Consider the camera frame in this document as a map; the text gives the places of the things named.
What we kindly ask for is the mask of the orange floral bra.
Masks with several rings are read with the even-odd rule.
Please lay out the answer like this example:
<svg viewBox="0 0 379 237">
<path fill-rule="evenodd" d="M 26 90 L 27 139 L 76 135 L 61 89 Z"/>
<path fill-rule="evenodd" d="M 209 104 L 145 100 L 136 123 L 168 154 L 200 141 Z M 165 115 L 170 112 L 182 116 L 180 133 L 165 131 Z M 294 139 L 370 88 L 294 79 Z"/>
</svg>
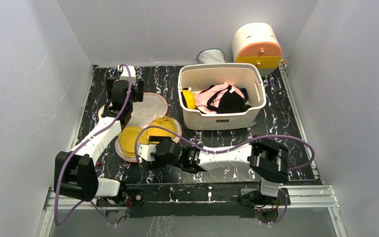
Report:
<svg viewBox="0 0 379 237">
<path fill-rule="evenodd" d="M 98 119 L 102 117 L 104 111 L 104 105 L 98 110 Z M 151 125 L 152 121 L 161 117 L 165 117 L 168 112 L 168 104 L 166 99 L 160 94 L 145 92 L 143 96 L 143 102 L 133 103 L 133 112 L 131 114 L 131 119 L 126 125 L 126 127 L 139 127 L 144 128 Z M 175 123 L 176 133 L 182 135 L 182 127 L 180 122 L 173 119 Z M 119 136 L 117 136 L 114 143 L 116 153 L 120 158 L 128 162 L 136 163 L 136 158 L 131 153 L 125 154 L 121 147 Z"/>
</svg>

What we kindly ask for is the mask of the yellow bra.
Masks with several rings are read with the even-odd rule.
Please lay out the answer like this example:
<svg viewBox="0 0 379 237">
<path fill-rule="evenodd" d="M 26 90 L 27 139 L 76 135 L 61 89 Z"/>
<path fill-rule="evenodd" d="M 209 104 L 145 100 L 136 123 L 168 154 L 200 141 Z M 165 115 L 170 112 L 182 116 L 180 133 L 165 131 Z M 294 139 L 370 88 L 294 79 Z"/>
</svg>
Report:
<svg viewBox="0 0 379 237">
<path fill-rule="evenodd" d="M 180 123 L 170 117 L 160 117 L 156 118 L 155 120 L 143 125 L 143 126 L 129 126 L 124 128 L 123 131 L 121 131 L 117 137 L 117 140 L 115 142 L 115 149 L 117 154 L 126 161 L 129 162 L 136 162 L 135 158 L 135 141 L 138 140 L 139 144 L 143 145 L 154 145 L 158 144 L 158 142 L 155 141 L 149 141 L 150 137 L 153 136 L 169 136 L 172 138 L 174 142 L 178 142 L 180 140 L 179 137 L 176 135 L 173 135 L 170 132 L 167 132 L 165 130 L 159 129 L 159 128 L 149 128 L 145 130 L 139 137 L 139 133 L 147 126 L 150 125 L 157 125 L 163 128 L 166 128 L 170 131 L 173 131 L 179 135 L 182 135 L 182 127 Z"/>
</svg>

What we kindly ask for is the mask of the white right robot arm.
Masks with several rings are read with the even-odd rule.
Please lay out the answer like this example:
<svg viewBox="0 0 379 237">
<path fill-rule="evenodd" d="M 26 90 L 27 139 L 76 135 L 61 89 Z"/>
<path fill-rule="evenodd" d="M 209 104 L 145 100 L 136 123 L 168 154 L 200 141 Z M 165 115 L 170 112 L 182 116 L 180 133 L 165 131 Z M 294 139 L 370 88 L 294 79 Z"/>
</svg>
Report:
<svg viewBox="0 0 379 237">
<path fill-rule="evenodd" d="M 171 165 L 187 173 L 199 173 L 219 168 L 248 167 L 260 177 L 257 190 L 242 191 L 237 201 L 247 207 L 262 208 L 279 204 L 279 190 L 288 182 L 289 150 L 269 138 L 240 147 L 183 147 L 170 139 L 158 144 L 137 146 L 140 162 L 148 169 Z"/>
</svg>

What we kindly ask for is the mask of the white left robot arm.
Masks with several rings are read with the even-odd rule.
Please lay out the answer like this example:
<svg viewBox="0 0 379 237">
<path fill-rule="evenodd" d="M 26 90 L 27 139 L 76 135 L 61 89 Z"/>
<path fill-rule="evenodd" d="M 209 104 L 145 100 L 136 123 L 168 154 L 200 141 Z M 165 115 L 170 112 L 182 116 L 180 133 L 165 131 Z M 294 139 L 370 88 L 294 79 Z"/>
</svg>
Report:
<svg viewBox="0 0 379 237">
<path fill-rule="evenodd" d="M 81 201 L 108 197 L 115 205 L 128 198 L 125 185 L 96 173 L 98 158 L 131 119 L 133 103 L 142 102 L 144 81 L 110 80 L 109 99 L 94 129 L 69 152 L 60 151 L 55 158 L 54 189 L 62 196 Z"/>
</svg>

